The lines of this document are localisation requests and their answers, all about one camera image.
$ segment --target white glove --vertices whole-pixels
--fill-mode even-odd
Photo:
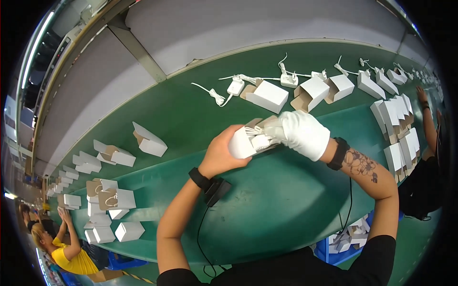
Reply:
[[[296,110],[267,122],[264,133],[315,162],[323,156],[331,132],[312,115]]]

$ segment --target fluorescent light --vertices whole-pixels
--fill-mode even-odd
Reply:
[[[35,40],[35,43],[33,44],[32,50],[30,51],[29,59],[27,61],[26,69],[24,71],[24,77],[22,79],[22,89],[24,89],[24,87],[26,86],[30,64],[32,64],[32,60],[33,60],[33,57],[35,56],[35,52],[37,50],[38,43],[41,42],[41,37],[43,36],[44,31],[48,27],[49,21],[51,20],[53,15],[54,15],[54,12],[51,12],[48,15],[48,18],[46,18],[46,21],[44,21],[44,24],[41,27],[40,33],[38,33],[37,39]]]
[[[14,200],[14,199],[16,198],[15,195],[10,194],[10,193],[5,193],[5,197],[7,197],[7,198],[9,198],[9,199],[12,199],[12,200]]]

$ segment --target black cable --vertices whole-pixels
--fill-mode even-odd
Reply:
[[[338,234],[342,234],[347,227],[348,219],[350,218],[351,206],[353,205],[353,191],[351,186],[351,178],[350,178],[350,209],[348,210],[347,220],[345,221],[345,227],[342,227],[342,230]]]
[[[206,209],[205,212],[203,213],[202,221],[201,221],[201,223],[200,223],[200,225],[199,225],[199,230],[197,231],[197,245],[199,246],[199,249],[200,249],[200,251],[202,252],[203,257],[205,257],[205,259],[207,260],[208,264],[210,264],[210,266],[212,267],[213,272],[215,273],[215,276],[210,276],[207,272],[205,272],[205,267],[206,267],[207,265],[204,265],[204,267],[203,267],[203,273],[205,273],[208,277],[215,278],[215,277],[216,277],[216,270],[215,270],[215,268],[213,267],[213,264],[211,264],[210,261],[208,260],[208,258],[206,257],[206,255],[205,255],[205,253],[203,252],[202,247],[200,246],[200,243],[199,243],[200,229],[201,229],[201,226],[202,226],[202,223],[203,223],[203,219],[205,218],[205,215],[207,214],[208,208],[209,208],[209,207],[207,207],[207,209]]]

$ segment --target yellow striped tape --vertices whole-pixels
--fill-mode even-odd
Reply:
[[[146,278],[140,278],[140,277],[138,277],[137,275],[129,274],[129,273],[125,272],[125,271],[122,271],[122,273],[124,273],[124,275],[134,277],[135,279],[143,280],[143,281],[145,281],[146,283],[155,284],[154,282],[152,282],[151,280],[148,280],[148,279],[146,279]]]

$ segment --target flower tattoo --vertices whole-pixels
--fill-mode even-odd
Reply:
[[[345,154],[344,163],[350,167],[352,174],[371,176],[371,181],[377,183],[377,174],[373,171],[378,163],[356,150],[349,149]]]

